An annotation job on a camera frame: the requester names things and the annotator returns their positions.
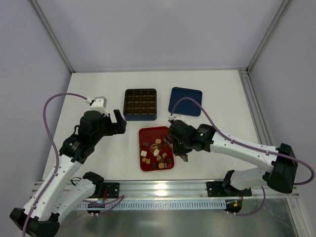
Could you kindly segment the white oval chocolate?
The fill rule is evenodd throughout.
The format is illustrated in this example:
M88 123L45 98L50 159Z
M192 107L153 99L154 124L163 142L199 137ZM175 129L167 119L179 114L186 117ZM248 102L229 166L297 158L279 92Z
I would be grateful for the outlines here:
M160 150L159 149L155 149L153 154L155 157L157 157L159 155Z

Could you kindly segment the white square chocolate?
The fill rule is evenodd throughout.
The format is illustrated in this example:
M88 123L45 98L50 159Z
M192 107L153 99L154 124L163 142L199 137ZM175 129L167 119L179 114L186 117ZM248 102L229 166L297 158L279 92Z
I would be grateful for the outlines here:
M147 155L147 152L146 152L146 151L141 151L140 156L146 157L146 155Z

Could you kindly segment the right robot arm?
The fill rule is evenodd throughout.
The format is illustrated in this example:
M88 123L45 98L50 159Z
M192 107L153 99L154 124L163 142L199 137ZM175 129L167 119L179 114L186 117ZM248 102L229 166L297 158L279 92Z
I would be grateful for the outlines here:
M183 161L191 151L213 152L228 155L255 166L248 170L229 170L222 187L229 195L247 188L267 185L283 194L293 191L298 163L290 145L279 147L237 141L228 134L221 135L211 125L201 124L198 128L181 120L172 120L168 129L173 153Z

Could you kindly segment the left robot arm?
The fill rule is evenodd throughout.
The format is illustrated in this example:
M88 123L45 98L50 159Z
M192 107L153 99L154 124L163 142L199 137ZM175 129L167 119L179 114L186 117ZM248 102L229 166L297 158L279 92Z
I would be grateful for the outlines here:
M70 191L63 193L63 190L104 136L125 133L126 121L120 111L114 110L114 115L116 122L99 111L84 113L74 133L55 152L56 163L36 194L24 207L14 208L10 214L23 236L53 237L64 219L81 202L103 196L106 190L104 178L91 171L85 173Z

